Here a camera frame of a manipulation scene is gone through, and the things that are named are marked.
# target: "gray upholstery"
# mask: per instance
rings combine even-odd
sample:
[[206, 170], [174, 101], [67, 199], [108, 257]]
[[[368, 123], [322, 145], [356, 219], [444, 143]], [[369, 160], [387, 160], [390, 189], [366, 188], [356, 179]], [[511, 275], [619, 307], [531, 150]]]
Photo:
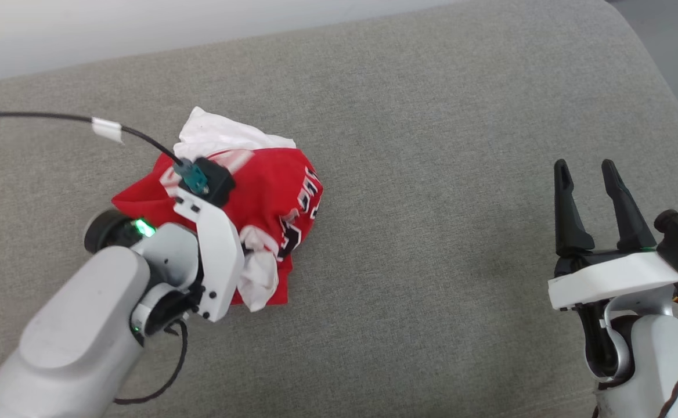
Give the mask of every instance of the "gray upholstery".
[[[552, 166], [618, 239], [612, 158], [678, 210], [678, 103], [602, 0], [471, 0], [0, 81], [0, 109], [124, 122], [171, 146], [201, 106], [294, 138], [326, 192], [290, 304], [191, 320], [182, 375], [108, 416], [588, 416], [583, 336], [554, 312]], [[0, 363], [87, 259], [81, 230], [157, 154], [73, 122], [0, 121]], [[124, 387], [166, 380], [156, 339]]]

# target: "green led light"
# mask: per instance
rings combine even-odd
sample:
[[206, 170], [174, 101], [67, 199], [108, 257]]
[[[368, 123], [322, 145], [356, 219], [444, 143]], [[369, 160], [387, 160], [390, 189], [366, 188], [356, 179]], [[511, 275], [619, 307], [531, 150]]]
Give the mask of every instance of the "green led light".
[[156, 233], [156, 229], [153, 226], [148, 225], [145, 220], [142, 219], [135, 220], [135, 229], [143, 236], [153, 236], [154, 233]]

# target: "white cloth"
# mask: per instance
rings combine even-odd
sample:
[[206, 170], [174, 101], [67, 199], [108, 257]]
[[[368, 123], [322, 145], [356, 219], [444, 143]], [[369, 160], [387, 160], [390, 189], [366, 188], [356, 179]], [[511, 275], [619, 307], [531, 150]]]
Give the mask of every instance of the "white cloth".
[[[179, 139], [182, 142], [174, 145], [174, 154], [179, 158], [194, 160], [221, 151], [235, 150], [221, 154], [218, 158], [222, 157], [224, 161], [217, 161], [231, 172], [238, 170], [241, 163], [248, 160], [246, 157], [250, 152], [241, 150], [295, 148], [291, 139], [267, 135], [255, 127], [231, 121], [219, 114], [207, 113], [199, 107], [192, 109], [190, 118], [179, 133]], [[244, 269], [237, 288], [246, 307], [251, 312], [257, 312], [267, 305], [277, 289], [280, 280], [276, 262], [279, 246], [268, 233], [254, 225], [247, 225], [239, 231], [239, 238], [246, 248], [254, 252], [244, 257]]]
[[295, 148], [291, 139], [267, 135], [251, 125], [207, 113], [198, 106], [192, 109], [190, 118], [179, 133], [179, 140], [182, 142], [174, 145], [174, 154], [190, 160], [225, 150]]
[[244, 226], [239, 238], [244, 247], [254, 252], [244, 259], [244, 269], [237, 288], [244, 305], [251, 312], [257, 312], [267, 306], [267, 301], [277, 289], [280, 277], [277, 275], [275, 256], [279, 250], [275, 240], [254, 225]]

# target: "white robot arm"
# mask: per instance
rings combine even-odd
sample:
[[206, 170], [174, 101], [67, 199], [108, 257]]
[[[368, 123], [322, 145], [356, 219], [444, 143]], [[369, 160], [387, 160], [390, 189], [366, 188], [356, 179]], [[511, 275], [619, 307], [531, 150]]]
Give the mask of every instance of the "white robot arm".
[[[236, 228], [217, 206], [233, 187], [227, 180], [200, 197], [180, 185], [175, 211], [197, 235], [116, 211], [92, 221], [85, 246], [94, 256], [29, 321], [0, 367], [0, 418], [102, 416], [146, 338], [190, 311], [212, 322], [225, 315], [244, 264]], [[200, 259], [200, 251], [217, 257]]]
[[597, 381], [600, 418], [678, 418], [678, 214], [654, 222], [665, 234], [654, 240], [615, 164], [602, 172], [615, 206], [616, 250], [593, 251], [572, 198], [565, 161], [555, 165], [556, 252], [549, 280], [554, 309], [577, 312], [584, 356]]

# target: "teal connector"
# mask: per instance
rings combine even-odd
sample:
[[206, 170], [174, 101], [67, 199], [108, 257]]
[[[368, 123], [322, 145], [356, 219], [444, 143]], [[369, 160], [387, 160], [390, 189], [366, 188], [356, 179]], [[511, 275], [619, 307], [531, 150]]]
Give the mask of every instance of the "teal connector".
[[204, 176], [200, 167], [192, 161], [182, 158], [182, 165], [174, 164], [174, 172], [182, 177], [182, 180], [193, 193], [204, 195], [210, 192], [207, 187], [207, 177]]

